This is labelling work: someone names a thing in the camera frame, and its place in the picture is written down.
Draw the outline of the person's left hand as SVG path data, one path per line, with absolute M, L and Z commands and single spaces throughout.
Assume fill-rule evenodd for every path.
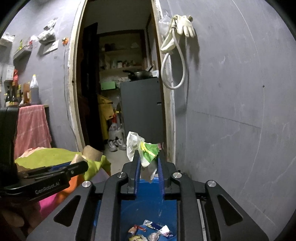
M 26 240 L 43 220 L 39 202 L 12 205 L 1 200 L 1 240 Z

